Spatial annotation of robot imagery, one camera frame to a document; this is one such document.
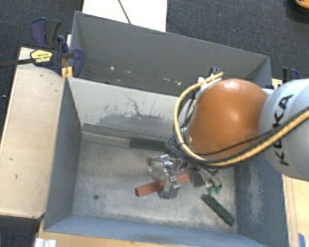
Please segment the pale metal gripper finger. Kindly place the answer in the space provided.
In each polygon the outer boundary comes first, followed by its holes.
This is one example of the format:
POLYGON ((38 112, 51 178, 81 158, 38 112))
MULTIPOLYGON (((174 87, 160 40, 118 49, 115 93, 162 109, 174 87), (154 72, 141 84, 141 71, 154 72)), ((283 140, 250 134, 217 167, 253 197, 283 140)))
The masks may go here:
POLYGON ((168 156, 159 155, 151 157, 148 161, 148 173, 154 180, 164 179, 168 173, 170 159, 168 156))
POLYGON ((163 190, 159 192, 159 197, 161 199, 166 199, 166 200, 174 199, 175 197, 177 197, 180 189, 181 189, 181 184, 178 184, 178 183, 174 184, 166 180, 163 186, 163 190))

